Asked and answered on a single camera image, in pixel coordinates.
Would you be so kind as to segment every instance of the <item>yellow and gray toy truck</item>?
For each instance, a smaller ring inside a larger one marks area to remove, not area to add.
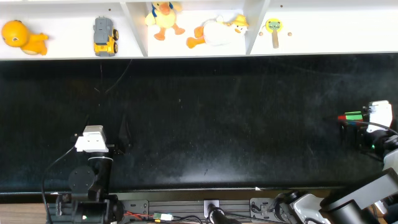
[[[111,19],[99,17],[94,25],[94,51],[95,55],[114,56],[118,52],[119,32],[113,27]]]

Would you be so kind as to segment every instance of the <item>plush duck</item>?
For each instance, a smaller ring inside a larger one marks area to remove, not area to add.
[[[148,26],[157,24],[160,27],[160,32],[154,36],[157,40],[165,39],[165,32],[168,28],[173,28],[176,35],[185,32],[185,29],[179,28],[175,23],[177,16],[174,9],[180,12],[182,10],[181,4],[178,2],[152,2],[152,12],[145,18],[145,23]]]
[[[1,35],[10,47],[20,47],[25,54],[46,55],[44,41],[49,37],[44,34],[32,34],[21,21],[9,21],[3,26]]]
[[[236,19],[227,23],[222,16],[212,19],[201,27],[195,29],[195,37],[187,39],[187,46],[192,49],[198,44],[209,44],[212,46],[225,45],[233,43],[244,36],[248,30],[249,24],[244,15],[238,15]]]

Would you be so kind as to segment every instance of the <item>black tabletop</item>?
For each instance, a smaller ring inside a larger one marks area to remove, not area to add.
[[[396,54],[133,60],[120,78],[129,61],[0,63],[0,192],[38,192],[86,115],[108,136],[131,124],[113,191],[332,186],[382,169],[323,118],[375,100],[397,111]],[[68,155],[47,189],[83,164]]]

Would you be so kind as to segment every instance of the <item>toy truck wheel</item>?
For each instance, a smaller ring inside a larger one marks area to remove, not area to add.
[[[113,39],[119,40],[119,31],[117,29],[113,29]]]
[[[113,52],[116,54],[117,52],[118,52],[118,44],[117,43],[114,43],[113,44]]]

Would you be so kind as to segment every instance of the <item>white plush duck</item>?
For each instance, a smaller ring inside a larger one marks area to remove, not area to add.
[[[206,21],[201,27],[195,29],[195,37],[187,39],[187,46],[194,48],[198,44],[212,46],[225,45],[241,39],[248,30],[249,24],[244,15],[238,15],[231,23],[225,23],[222,16]]]

